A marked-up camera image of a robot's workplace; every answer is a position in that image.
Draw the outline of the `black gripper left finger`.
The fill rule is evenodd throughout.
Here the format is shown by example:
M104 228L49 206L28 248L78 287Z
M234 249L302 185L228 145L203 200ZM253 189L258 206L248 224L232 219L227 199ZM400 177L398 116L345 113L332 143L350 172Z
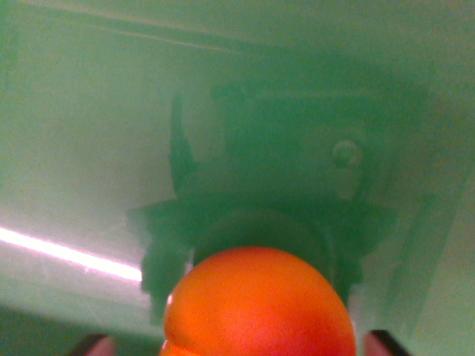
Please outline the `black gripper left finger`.
M106 334L90 334L74 346L71 356L114 356L114 340Z

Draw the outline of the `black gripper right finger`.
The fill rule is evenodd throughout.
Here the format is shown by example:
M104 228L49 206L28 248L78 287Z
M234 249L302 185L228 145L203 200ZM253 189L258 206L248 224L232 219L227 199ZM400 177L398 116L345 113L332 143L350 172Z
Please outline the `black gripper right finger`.
M366 356L408 356L408 350L388 330L374 329L363 339Z

